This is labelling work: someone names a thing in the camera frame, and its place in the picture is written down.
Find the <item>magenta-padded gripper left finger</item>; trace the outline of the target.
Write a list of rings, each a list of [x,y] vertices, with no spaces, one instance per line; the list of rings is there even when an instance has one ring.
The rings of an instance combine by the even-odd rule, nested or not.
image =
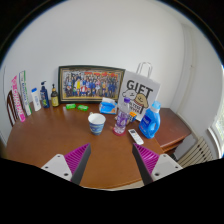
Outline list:
[[[56,154],[42,169],[79,185],[90,154],[91,145],[87,143],[66,155]]]

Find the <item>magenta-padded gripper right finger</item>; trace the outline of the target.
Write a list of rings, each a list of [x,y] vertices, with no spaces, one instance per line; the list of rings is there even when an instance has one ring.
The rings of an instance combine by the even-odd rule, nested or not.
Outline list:
[[[133,144],[132,153],[145,185],[182,169],[169,155],[158,155],[137,143]]]

